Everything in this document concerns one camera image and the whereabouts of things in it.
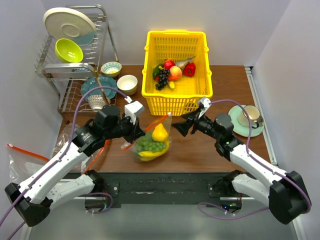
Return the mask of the yellow toy pear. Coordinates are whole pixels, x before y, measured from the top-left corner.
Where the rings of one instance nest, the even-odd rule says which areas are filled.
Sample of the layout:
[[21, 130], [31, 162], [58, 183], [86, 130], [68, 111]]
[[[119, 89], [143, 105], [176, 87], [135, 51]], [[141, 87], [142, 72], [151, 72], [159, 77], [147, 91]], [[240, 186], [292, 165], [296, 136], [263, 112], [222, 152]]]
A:
[[162, 123], [158, 124], [154, 128], [154, 130], [151, 134], [151, 138], [153, 141], [161, 142], [161, 143], [165, 143], [169, 139], [169, 134]]

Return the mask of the green toy grape bunch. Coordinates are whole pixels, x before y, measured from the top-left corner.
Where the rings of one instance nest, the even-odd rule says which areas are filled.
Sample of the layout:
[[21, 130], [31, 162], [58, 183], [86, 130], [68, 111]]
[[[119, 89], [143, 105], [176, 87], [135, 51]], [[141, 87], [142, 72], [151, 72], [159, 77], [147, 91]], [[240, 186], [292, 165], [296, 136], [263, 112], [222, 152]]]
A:
[[145, 136], [140, 137], [135, 142], [135, 149], [138, 152], [150, 151], [150, 152], [161, 152], [167, 147], [166, 142], [159, 142], [152, 139], [152, 133], [147, 132]]

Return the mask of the yellow toy banana bunch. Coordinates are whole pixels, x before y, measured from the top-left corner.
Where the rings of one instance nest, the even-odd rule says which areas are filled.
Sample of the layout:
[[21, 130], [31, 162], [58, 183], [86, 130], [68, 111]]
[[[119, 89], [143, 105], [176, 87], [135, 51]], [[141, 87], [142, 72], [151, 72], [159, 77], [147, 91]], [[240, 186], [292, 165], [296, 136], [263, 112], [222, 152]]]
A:
[[170, 142], [153, 142], [147, 150], [139, 151], [137, 153], [139, 159], [143, 162], [152, 161], [164, 155], [170, 148]]

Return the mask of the clear zip top bag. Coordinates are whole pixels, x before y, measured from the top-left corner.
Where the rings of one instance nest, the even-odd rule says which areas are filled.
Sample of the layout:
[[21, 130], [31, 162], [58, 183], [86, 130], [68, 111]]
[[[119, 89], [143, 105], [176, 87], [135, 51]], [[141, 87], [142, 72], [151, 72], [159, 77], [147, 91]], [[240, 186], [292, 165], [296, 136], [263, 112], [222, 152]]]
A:
[[[165, 129], [166, 129], [166, 131], [168, 132], [168, 140], [167, 140], [167, 141], [170, 142], [170, 147], [171, 147], [171, 143], [172, 143], [171, 138], [170, 138], [170, 130], [171, 130], [171, 124], [172, 124], [172, 113], [171, 113], [171, 112], [168, 112], [166, 115], [161, 116], [161, 117], [153, 120], [153, 121], [148, 125], [148, 127], [147, 127], [146, 129], [144, 129], [143, 131], [144, 131], [145, 133], [148, 133], [148, 132], [151, 132], [151, 133], [152, 133], [153, 130], [155, 129], [155, 127], [156, 127], [157, 125], [159, 125], [159, 124], [163, 124], [163, 126], [164, 126]], [[151, 160], [151, 161], [141, 161], [141, 160], [140, 160], [140, 158], [139, 158], [139, 156], [138, 156], [138, 152], [139, 152], [139, 151], [136, 151], [136, 147], [135, 147], [136, 141], [137, 141], [137, 140], [135, 140], [133, 143], [129, 143], [129, 142], [124, 143], [124, 144], [121, 146], [121, 149], [122, 149], [123, 151], [126, 151], [126, 150], [132, 151], [132, 154], [133, 154], [133, 156], [136, 158], [137, 161], [140, 161], [140, 162], [151, 162], [151, 161], [153, 161], [153, 160]]]

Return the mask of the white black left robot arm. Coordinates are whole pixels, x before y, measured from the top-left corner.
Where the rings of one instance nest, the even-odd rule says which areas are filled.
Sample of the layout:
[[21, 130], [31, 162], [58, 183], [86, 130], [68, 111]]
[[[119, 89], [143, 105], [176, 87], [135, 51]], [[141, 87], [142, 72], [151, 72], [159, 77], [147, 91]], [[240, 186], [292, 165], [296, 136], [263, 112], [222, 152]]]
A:
[[124, 138], [128, 143], [145, 135], [138, 116], [145, 108], [138, 102], [126, 104], [124, 114], [114, 105], [106, 105], [95, 118], [73, 130], [71, 139], [59, 153], [34, 175], [16, 184], [10, 183], [5, 193], [29, 226], [41, 223], [55, 207], [75, 197], [91, 194], [99, 196], [104, 190], [104, 179], [94, 170], [63, 185], [63, 179], [78, 163], [88, 160], [107, 140]]

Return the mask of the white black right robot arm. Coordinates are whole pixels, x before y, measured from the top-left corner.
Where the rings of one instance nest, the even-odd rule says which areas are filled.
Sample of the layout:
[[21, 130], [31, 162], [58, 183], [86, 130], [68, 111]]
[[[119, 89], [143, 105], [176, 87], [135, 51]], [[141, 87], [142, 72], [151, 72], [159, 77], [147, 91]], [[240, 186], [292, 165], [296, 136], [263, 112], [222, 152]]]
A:
[[311, 210], [311, 199], [302, 176], [295, 171], [288, 173], [249, 150], [234, 136], [234, 125], [228, 114], [220, 113], [211, 120], [196, 110], [183, 114], [182, 118], [182, 122], [172, 124], [182, 136], [197, 131], [210, 136], [216, 140], [214, 146], [220, 156], [247, 171], [231, 173], [222, 185], [227, 196], [233, 197], [237, 193], [250, 196], [267, 206], [285, 225]]

